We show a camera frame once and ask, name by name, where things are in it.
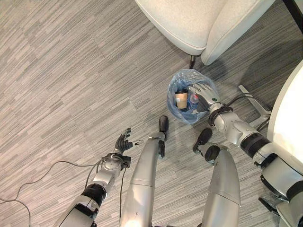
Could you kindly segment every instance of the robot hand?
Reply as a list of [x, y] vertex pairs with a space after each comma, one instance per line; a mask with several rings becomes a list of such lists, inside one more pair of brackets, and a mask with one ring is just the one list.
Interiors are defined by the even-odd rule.
[[143, 143], [143, 140], [129, 142], [127, 138], [130, 137], [129, 134], [130, 132], [131, 132], [131, 128], [127, 128], [126, 130], [124, 130], [124, 132], [122, 132], [122, 134], [119, 136], [119, 138], [116, 141], [115, 150], [118, 150], [121, 153], [123, 153], [124, 151], [132, 148], [134, 145], [136, 146]]
[[207, 84], [193, 84], [187, 88], [199, 99], [198, 112], [208, 111], [211, 105], [220, 102], [219, 94]]

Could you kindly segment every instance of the blue plastic bag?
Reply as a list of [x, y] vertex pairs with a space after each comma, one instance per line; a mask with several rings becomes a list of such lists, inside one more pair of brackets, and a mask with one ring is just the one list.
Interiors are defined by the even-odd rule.
[[197, 108], [197, 104], [190, 102], [190, 94], [187, 96], [187, 110], [185, 112], [179, 110], [176, 106], [175, 92], [186, 89], [190, 84], [195, 83], [207, 84], [217, 91], [214, 83], [208, 77], [202, 75], [196, 70], [180, 70], [177, 72], [170, 81], [167, 90], [167, 107], [169, 111], [179, 121], [186, 124], [194, 124], [208, 113], [208, 111], [205, 111], [193, 114], [193, 111]]

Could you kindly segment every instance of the paper cup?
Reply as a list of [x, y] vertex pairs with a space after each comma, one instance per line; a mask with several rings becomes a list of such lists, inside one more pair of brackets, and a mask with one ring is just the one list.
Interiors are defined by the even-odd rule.
[[178, 90], [175, 93], [176, 103], [178, 109], [186, 109], [187, 107], [187, 90]]

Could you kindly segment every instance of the white chair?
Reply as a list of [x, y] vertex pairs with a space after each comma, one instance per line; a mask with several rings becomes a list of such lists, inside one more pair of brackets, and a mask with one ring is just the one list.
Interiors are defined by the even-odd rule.
[[178, 48], [211, 64], [275, 0], [135, 0], [147, 18]]

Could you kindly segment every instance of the gray wire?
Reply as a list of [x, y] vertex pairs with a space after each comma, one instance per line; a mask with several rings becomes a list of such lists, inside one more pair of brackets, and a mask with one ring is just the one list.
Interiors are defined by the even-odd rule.
[[17, 192], [17, 195], [14, 199], [12, 200], [7, 200], [7, 199], [4, 199], [4, 198], [0, 198], [0, 200], [2, 200], [3, 202], [0, 203], [1, 204], [4, 204], [4, 203], [7, 203], [7, 202], [18, 202], [20, 204], [22, 204], [28, 211], [28, 227], [30, 227], [30, 218], [31, 218], [31, 213], [30, 213], [30, 210], [28, 208], [28, 206], [26, 204], [24, 204], [23, 202], [17, 200], [18, 196], [19, 196], [19, 193], [22, 189], [23, 186], [27, 185], [27, 184], [33, 184], [33, 183], [37, 183], [38, 181], [41, 181], [50, 171], [51, 169], [53, 168], [54, 165], [60, 163], [60, 162], [63, 162], [63, 163], [67, 163], [67, 164], [70, 164], [70, 165], [73, 165], [73, 166], [76, 166], [76, 167], [89, 167], [89, 166], [96, 166], [96, 164], [92, 164], [92, 165], [78, 165], [78, 164], [75, 164], [75, 163], [72, 163], [72, 162], [68, 162], [68, 161], [58, 161], [58, 162], [55, 162], [54, 164], [52, 164], [52, 166], [48, 169], [48, 171], [42, 176], [40, 177], [38, 180], [34, 181], [34, 182], [29, 182], [29, 183], [24, 183], [23, 185], [21, 185], [19, 187], [19, 190]]
[[84, 189], [86, 189], [86, 187], [87, 187], [87, 184], [89, 183], [89, 177], [90, 177], [90, 174], [91, 174], [91, 172], [94, 170], [94, 168], [97, 166], [97, 173], [98, 173], [98, 167], [99, 167], [99, 165], [101, 164], [101, 166], [103, 165], [103, 161], [104, 161], [104, 158], [101, 158], [96, 164], [94, 164], [93, 165], [93, 167], [90, 169], [90, 172], [89, 172], [89, 174], [88, 174], [88, 176], [87, 176], [87, 178], [86, 178], [86, 182], [85, 182], [85, 186], [84, 186]]
[[19, 200], [5, 200], [5, 199], [2, 199], [2, 198], [0, 198], [0, 200], [5, 201], [5, 202], [2, 202], [0, 204], [6, 203], [6, 202], [18, 202], [18, 203], [21, 203], [27, 209], [27, 212], [28, 212], [28, 227], [30, 227], [30, 217], [31, 217], [31, 214], [30, 214], [30, 211], [29, 211], [29, 208], [27, 207], [27, 205], [25, 205], [23, 202], [21, 202]]

